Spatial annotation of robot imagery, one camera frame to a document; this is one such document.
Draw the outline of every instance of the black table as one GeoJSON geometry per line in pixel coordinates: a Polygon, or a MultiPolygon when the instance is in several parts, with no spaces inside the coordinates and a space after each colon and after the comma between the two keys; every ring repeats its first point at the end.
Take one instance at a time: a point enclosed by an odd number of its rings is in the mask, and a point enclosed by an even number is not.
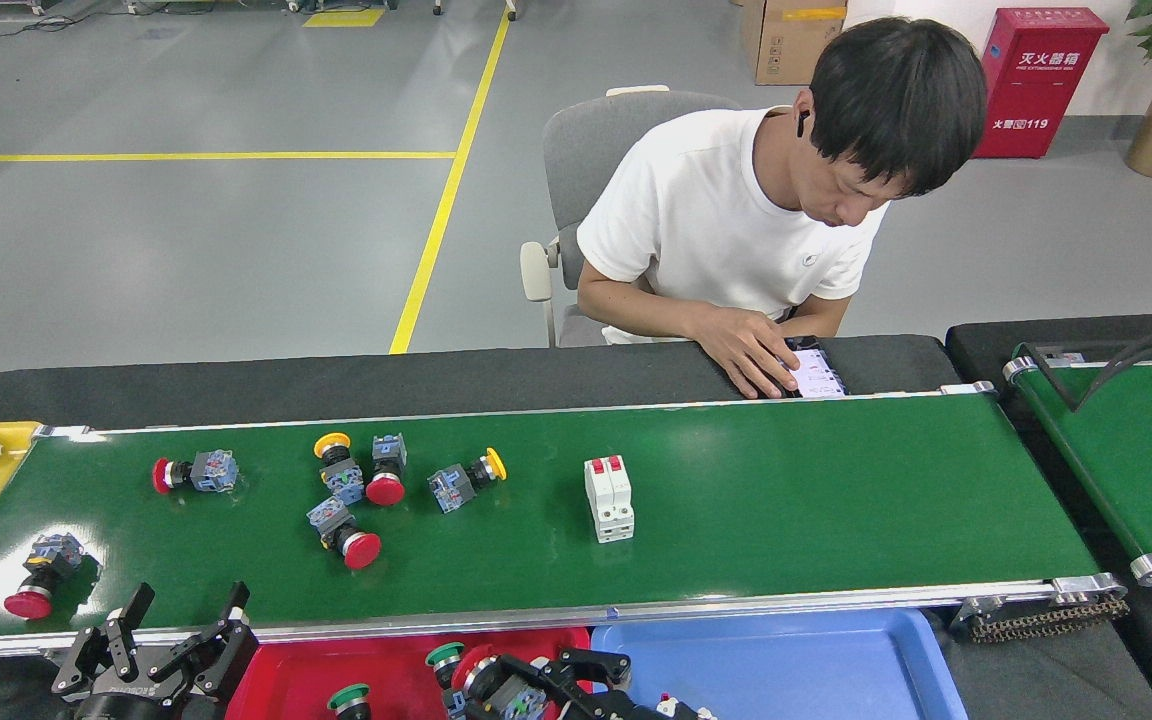
{"type": "MultiPolygon", "coordinates": [[[[960,382],[933,338],[833,338],[823,347],[852,395],[960,382]]],[[[722,400],[741,396],[694,343],[0,373],[0,420],[93,429],[722,400]]],[[[1111,626],[968,646],[948,637],[949,612],[927,615],[973,720],[1152,719],[1152,692],[1111,626]]],[[[52,676],[41,659],[0,660],[0,717],[56,717],[52,676]]]]}
{"type": "Polygon", "coordinates": [[[1102,318],[1069,318],[1026,320],[1026,323],[980,323],[957,325],[946,338],[946,350],[952,363],[969,381],[992,381],[1002,389],[1002,407],[1021,439],[1038,460],[1043,473],[1064,502],[1075,524],[1101,567],[1114,571],[1129,586],[1128,605],[1132,614],[1119,621],[1120,634],[1137,660],[1149,683],[1152,684],[1152,588],[1135,584],[1128,569],[1130,559],[1107,528],[1100,511],[1093,507],[1073,470],[1066,464],[1055,445],[1043,432],[1038,419],[1020,396],[1005,387],[1002,366],[1011,358],[1011,350],[1020,342],[1060,344],[1067,351],[1082,353],[1087,361],[1106,361],[1112,348],[1087,342],[1130,342],[1152,333],[1152,314],[1104,316],[1102,318]]]}

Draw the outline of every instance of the blue plastic tray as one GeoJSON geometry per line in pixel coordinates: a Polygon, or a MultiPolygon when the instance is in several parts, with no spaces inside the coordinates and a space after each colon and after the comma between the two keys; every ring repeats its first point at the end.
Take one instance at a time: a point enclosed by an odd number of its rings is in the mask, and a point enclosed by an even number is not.
{"type": "Polygon", "coordinates": [[[719,720],[967,720],[927,620],[838,611],[600,626],[632,660],[628,692],[670,694],[719,720]]]}

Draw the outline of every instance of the white t-shirt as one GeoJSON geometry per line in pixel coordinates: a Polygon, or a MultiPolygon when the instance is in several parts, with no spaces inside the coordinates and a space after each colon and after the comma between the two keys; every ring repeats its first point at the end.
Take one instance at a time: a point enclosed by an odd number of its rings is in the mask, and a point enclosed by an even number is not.
{"type": "Polygon", "coordinates": [[[646,132],[577,229],[585,259],[613,281],[643,276],[660,296],[773,319],[809,295],[854,295],[887,205],[858,227],[831,228],[768,200],[755,179],[755,132],[790,109],[704,109],[646,132]]]}

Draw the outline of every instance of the man's right hand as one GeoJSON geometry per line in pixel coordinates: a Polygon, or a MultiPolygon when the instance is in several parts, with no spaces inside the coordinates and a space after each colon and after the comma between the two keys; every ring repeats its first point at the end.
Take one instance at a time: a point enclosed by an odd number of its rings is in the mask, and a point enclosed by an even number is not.
{"type": "Polygon", "coordinates": [[[785,342],[780,325],[766,314],[738,306],[700,306],[689,319],[685,336],[732,379],[741,395],[755,400],[761,393],[782,397],[781,388],[799,387],[790,370],[799,359],[785,342]]]}

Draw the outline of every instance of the green conveyor belt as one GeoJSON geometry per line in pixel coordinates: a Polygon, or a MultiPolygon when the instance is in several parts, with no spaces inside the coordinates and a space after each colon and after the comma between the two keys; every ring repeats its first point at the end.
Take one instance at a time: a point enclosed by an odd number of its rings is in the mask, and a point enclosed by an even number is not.
{"type": "Polygon", "coordinates": [[[233,579],[258,626],[430,612],[690,601],[922,588],[1097,571],[993,397],[858,397],[440,416],[278,427],[146,430],[38,441],[0,498],[0,634],[63,632],[157,591],[147,628],[197,626],[233,579]],[[331,430],[402,432],[407,499],[361,507],[374,564],[349,571],[305,514],[326,497],[312,455],[331,430]],[[509,479],[442,515],[425,479],[492,445],[509,479]],[[150,484],[157,457],[228,448],[233,497],[150,484]],[[626,456],[635,537],[594,541],[582,464],[626,456]],[[101,562],[56,611],[1,601],[39,533],[73,532],[101,562]]]}
{"type": "MultiPolygon", "coordinates": [[[[1100,369],[1052,372],[1082,396],[1100,369]]],[[[1043,373],[1021,373],[1015,384],[1129,555],[1152,552],[1152,364],[1123,370],[1077,414],[1043,373]]]]}

